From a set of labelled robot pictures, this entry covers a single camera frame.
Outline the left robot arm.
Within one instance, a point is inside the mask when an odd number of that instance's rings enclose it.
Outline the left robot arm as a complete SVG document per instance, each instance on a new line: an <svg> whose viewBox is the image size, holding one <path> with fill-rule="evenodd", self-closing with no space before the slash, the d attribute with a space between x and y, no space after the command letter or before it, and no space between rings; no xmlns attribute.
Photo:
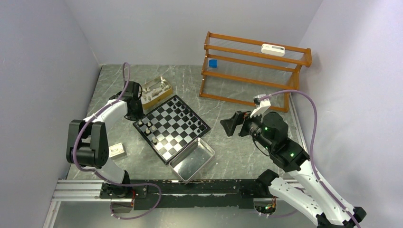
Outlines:
<svg viewBox="0 0 403 228"><path fill-rule="evenodd" d="M83 120L69 124L67 162L84 172L93 172L106 182L106 190L117 198L133 193L129 174L109 157L107 130L117 120L137 121L144 116L142 87L134 81L125 81L124 89L109 98L104 107Z"/></svg>

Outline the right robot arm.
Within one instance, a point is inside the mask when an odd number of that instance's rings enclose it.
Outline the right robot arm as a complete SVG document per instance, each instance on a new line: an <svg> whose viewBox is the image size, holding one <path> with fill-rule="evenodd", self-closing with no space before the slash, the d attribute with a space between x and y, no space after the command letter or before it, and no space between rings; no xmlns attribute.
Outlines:
<svg viewBox="0 0 403 228"><path fill-rule="evenodd" d="M296 189L279 175L266 170L256 179L259 195L270 194L283 199L304 214L318 228L356 228L366 216L362 207L354 207L331 187L311 164L308 153L288 137L288 124L276 112L253 117L250 111L237 111L220 121L227 136L233 136L238 125L240 137L251 136L254 144L268 151L267 156L301 184L307 194Z"/></svg>

